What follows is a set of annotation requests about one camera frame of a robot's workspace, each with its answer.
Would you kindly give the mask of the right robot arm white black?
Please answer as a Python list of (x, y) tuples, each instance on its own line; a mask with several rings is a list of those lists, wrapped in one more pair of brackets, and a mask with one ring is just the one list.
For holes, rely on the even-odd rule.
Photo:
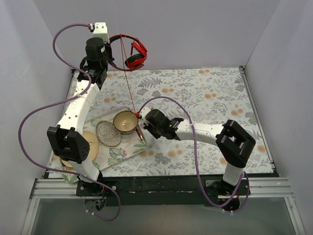
[(182, 118), (169, 119), (158, 109), (143, 108), (139, 118), (144, 121), (146, 129), (155, 139), (164, 137), (168, 140), (194, 141), (195, 166), (197, 180), (203, 193), (201, 182), (197, 142), (214, 145), (219, 148), (226, 160), (226, 168), (221, 181), (213, 185), (219, 195), (238, 195), (244, 168), (255, 147), (255, 139), (236, 121), (227, 120), (225, 124), (192, 124)]

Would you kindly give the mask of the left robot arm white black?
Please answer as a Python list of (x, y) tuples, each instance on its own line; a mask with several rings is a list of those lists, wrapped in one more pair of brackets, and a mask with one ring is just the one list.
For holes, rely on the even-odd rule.
[(54, 154), (69, 162), (80, 174), (83, 186), (94, 196), (100, 195), (104, 184), (100, 171), (94, 166), (88, 154), (90, 146), (83, 137), (83, 127), (89, 109), (107, 78), (109, 44), (93, 37), (86, 42), (86, 57), (80, 65), (75, 94), (56, 127), (49, 127), (47, 136)]

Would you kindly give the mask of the red black headphones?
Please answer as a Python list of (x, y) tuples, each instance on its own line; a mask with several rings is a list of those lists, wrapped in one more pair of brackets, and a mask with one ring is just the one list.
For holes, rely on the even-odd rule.
[(119, 71), (125, 71), (125, 72), (135, 71), (135, 70), (142, 68), (144, 66), (144, 62), (147, 59), (147, 52), (148, 51), (147, 51), (145, 45), (138, 38), (133, 37), (131, 35), (127, 35), (127, 34), (116, 34), (116, 35), (109, 37), (110, 45), (112, 45), (113, 42), (120, 40), (122, 52), (126, 52), (125, 51), (125, 45), (123, 42), (124, 38), (132, 40), (130, 56), (128, 58), (126, 58), (126, 60), (124, 61), (125, 67), (119, 68), (115, 64), (113, 58), (109, 61), (109, 64), (113, 68), (115, 68)]

